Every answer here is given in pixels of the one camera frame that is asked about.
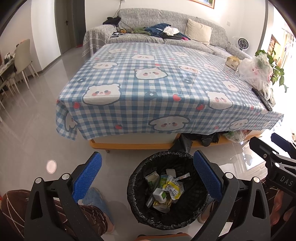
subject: sofa backrest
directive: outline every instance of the sofa backrest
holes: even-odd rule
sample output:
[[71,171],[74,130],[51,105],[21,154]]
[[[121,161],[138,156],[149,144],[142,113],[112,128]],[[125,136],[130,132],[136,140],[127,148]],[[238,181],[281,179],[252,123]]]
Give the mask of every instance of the sofa backrest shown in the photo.
[[119,16],[121,17],[120,28],[151,27],[158,23],[168,23],[172,27],[179,29],[183,34],[187,27],[188,18],[190,18],[195,22],[213,28],[210,39],[211,45],[223,49],[226,49],[227,46],[228,40],[225,29],[202,18],[153,8],[123,8],[120,10]]

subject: sofa armrest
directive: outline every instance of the sofa armrest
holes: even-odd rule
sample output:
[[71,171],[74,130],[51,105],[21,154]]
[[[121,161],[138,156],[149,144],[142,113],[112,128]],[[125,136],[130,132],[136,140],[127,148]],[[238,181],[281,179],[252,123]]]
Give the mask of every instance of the sofa armrest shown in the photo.
[[84,61],[89,59],[93,54],[109,42],[111,35],[116,32],[113,25],[100,25],[91,28],[85,33],[83,40],[82,58]]
[[252,57],[245,52],[241,51],[237,47],[233,46],[231,43],[228,42],[226,47],[226,51],[233,56],[238,57],[240,60],[244,60],[245,58],[251,59]]

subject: beige pillow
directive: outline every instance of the beige pillow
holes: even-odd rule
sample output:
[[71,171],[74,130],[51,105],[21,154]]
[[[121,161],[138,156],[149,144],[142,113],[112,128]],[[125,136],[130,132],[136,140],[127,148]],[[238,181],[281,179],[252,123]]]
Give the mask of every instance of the beige pillow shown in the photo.
[[188,18],[185,35],[204,44],[210,44],[212,28],[202,23],[192,21]]

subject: black plastic bag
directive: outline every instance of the black plastic bag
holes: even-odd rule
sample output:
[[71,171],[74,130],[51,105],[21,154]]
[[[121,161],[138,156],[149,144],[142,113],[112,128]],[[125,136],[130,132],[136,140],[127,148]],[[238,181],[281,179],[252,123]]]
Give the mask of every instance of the black plastic bag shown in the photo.
[[[184,193],[165,214],[146,206],[151,191],[145,176],[154,171],[163,175],[166,174],[166,169],[175,169],[177,177],[189,172],[190,177],[183,179]],[[158,152],[143,160],[129,179],[127,196],[138,222],[160,230],[179,229],[191,224],[206,207],[209,198],[193,165],[193,156],[178,151]]]

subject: framed painting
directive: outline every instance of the framed painting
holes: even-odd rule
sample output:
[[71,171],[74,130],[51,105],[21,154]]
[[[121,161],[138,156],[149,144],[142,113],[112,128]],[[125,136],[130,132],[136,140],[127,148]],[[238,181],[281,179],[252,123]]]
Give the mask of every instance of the framed painting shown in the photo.
[[210,8],[215,7],[215,0],[189,0],[189,1],[197,2]]

